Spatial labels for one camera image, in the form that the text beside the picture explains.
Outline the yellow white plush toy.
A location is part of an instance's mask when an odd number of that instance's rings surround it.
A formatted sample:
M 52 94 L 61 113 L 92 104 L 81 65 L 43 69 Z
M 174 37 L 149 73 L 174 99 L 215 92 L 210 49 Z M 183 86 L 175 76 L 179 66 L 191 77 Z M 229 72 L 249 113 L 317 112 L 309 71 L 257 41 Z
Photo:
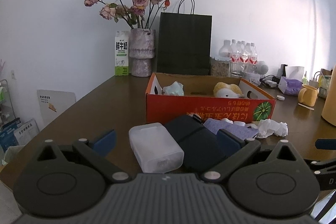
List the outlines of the yellow white plush toy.
M 242 90 L 235 84 L 219 82 L 214 87 L 214 97 L 216 98 L 243 98 Z

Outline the pack of water bottles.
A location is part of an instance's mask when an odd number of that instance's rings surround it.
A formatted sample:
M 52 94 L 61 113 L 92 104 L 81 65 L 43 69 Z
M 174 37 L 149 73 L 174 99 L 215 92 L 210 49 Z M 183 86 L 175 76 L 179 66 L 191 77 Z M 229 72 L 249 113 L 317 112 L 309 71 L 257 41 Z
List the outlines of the pack of water bottles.
M 229 64 L 231 77 L 243 77 L 248 73 L 256 73 L 258 54 L 254 43 L 235 39 L 224 40 L 218 55 Z

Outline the green white milk carton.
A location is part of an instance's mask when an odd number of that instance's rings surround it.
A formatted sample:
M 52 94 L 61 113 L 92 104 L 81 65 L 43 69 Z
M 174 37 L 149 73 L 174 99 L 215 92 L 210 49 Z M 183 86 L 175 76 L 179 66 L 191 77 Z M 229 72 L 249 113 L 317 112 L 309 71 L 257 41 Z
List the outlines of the green white milk carton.
M 129 31 L 117 31 L 114 41 L 114 69 L 116 76 L 129 74 Z

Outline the purple cloth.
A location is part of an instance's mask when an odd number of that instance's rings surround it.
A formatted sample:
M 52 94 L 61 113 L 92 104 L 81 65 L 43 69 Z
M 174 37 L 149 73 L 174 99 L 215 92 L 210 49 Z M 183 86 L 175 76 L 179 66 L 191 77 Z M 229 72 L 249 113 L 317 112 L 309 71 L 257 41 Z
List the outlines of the purple cloth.
M 255 138 L 256 135 L 259 133 L 259 130 L 257 128 L 247 128 L 245 126 L 240 126 L 237 124 L 228 123 L 227 121 L 220 121 L 211 118 L 207 119 L 203 125 L 215 135 L 219 132 L 219 130 L 226 130 L 241 140 Z

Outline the white leaning board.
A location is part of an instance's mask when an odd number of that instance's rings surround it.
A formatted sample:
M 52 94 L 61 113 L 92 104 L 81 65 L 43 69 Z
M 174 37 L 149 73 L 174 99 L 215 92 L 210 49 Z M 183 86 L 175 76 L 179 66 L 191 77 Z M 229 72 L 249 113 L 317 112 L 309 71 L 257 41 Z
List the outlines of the white leaning board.
M 45 126 L 76 103 L 75 93 L 37 90 L 40 111 Z

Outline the crumpled white tissue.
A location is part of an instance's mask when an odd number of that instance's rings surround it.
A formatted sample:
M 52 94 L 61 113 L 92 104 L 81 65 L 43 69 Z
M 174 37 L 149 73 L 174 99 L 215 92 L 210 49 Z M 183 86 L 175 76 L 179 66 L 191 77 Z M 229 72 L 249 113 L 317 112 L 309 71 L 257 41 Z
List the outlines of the crumpled white tissue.
M 246 127 L 256 129 L 256 138 L 258 139 L 265 139 L 271 135 L 284 138 L 288 135 L 288 125 L 284 122 L 278 123 L 272 119 L 263 119 L 246 124 Z

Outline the dried rose bouquet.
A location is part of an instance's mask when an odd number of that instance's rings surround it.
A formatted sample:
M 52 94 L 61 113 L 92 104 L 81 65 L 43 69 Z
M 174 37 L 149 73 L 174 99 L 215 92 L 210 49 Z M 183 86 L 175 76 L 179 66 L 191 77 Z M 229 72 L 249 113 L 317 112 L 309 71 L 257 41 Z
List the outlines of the dried rose bouquet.
M 123 0 L 105 2 L 103 0 L 84 0 L 85 7 L 102 4 L 99 15 L 105 20 L 118 22 L 124 20 L 131 28 L 151 28 L 156 16 L 161 11 L 166 11 L 170 0 L 130 0 L 127 5 Z

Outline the orange cardboard box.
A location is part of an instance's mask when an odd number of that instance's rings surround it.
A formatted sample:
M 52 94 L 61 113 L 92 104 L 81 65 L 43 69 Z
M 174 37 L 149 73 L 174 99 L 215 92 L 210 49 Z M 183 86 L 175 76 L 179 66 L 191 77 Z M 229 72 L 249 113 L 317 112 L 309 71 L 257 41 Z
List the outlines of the orange cardboard box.
M 163 87 L 174 81 L 183 84 L 184 96 L 163 94 Z M 217 83 L 236 84 L 243 98 L 216 98 Z M 204 121 L 212 118 L 252 123 L 272 118 L 276 99 L 245 79 L 214 76 L 153 73 L 145 92 L 146 122 L 167 123 L 179 116 L 197 114 Z

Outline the black paper bag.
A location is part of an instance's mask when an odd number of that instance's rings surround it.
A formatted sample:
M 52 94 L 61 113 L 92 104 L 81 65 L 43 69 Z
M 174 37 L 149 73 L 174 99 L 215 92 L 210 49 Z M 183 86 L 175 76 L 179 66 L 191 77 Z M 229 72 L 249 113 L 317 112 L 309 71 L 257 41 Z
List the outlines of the black paper bag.
M 180 0 L 181 6 L 186 0 Z M 157 72 L 208 76 L 212 16 L 195 14 L 195 0 L 189 14 L 163 12 L 159 21 Z

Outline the black pouch case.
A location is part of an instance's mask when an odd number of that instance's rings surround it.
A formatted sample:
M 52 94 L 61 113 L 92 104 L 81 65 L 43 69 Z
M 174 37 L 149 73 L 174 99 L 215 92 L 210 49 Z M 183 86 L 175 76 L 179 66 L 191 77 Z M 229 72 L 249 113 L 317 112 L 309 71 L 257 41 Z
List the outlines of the black pouch case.
M 216 135 L 197 119 L 183 115 L 164 126 L 185 153 L 181 166 L 184 172 L 204 173 L 227 159 Z

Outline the white bottle cap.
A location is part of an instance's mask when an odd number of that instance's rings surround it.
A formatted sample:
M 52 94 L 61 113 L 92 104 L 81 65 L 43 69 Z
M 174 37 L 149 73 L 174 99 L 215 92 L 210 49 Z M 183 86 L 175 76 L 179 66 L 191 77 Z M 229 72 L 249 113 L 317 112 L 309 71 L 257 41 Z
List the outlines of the white bottle cap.
M 280 96 L 280 95 L 277 95 L 276 98 L 280 101 L 284 101 L 285 100 L 285 97 L 283 96 Z

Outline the purple textured vase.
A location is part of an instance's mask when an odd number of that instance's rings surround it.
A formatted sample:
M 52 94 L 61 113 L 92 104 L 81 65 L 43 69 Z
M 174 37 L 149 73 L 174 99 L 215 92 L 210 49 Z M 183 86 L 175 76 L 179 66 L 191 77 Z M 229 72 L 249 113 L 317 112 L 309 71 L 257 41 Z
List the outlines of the purple textured vase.
M 130 30 L 129 57 L 131 75 L 149 77 L 152 59 L 155 57 L 155 30 L 135 28 Z

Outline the crumpled light blue mask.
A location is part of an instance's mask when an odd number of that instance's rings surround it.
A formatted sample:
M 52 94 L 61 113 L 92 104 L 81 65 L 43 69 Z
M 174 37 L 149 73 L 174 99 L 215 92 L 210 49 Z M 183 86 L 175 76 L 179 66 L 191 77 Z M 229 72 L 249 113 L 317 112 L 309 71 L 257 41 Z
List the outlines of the crumpled light blue mask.
M 168 96 L 184 96 L 183 84 L 174 81 L 171 85 L 165 86 L 162 89 L 164 95 Z

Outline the purple tissue pack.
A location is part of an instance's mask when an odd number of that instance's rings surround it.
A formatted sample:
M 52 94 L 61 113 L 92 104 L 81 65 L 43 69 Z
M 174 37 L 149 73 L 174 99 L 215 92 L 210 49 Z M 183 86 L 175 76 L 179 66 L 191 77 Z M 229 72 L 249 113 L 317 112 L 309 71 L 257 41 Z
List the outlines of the purple tissue pack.
M 285 95 L 298 96 L 300 90 L 302 89 L 302 82 L 296 79 L 288 79 L 282 76 L 280 78 L 278 88 Z

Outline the white power adapter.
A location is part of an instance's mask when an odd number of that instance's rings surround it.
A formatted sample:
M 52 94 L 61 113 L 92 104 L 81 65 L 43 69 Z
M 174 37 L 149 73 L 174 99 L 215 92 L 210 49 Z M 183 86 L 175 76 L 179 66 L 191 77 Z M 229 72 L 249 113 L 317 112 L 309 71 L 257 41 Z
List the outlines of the white power adapter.
M 277 83 L 275 81 L 272 81 L 272 80 L 265 80 L 264 84 L 269 88 L 276 88 L 277 87 Z

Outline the clear jar of grains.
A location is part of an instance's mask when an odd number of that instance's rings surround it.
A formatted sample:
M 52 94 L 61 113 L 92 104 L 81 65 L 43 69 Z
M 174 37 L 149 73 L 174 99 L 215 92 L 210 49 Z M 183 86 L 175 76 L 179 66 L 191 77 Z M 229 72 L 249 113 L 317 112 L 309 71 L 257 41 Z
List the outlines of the clear jar of grains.
M 230 58 L 222 56 L 211 58 L 210 74 L 216 77 L 230 77 Z

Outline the yellow mug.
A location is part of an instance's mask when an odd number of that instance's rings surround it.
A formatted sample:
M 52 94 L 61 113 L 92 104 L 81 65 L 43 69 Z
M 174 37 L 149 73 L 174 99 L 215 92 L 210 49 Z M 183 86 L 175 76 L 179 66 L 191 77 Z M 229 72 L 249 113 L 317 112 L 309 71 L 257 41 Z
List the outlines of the yellow mug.
M 317 88 L 303 84 L 298 94 L 298 102 L 308 107 L 314 107 L 317 97 L 318 97 Z

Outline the translucent white plastic box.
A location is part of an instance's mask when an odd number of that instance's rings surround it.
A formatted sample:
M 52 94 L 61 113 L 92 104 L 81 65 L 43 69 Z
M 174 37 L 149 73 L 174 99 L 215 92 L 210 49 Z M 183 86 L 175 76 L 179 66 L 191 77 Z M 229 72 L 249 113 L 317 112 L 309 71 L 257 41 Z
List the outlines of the translucent white plastic box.
M 132 127 L 129 142 L 144 173 L 167 173 L 183 164 L 184 151 L 160 123 Z

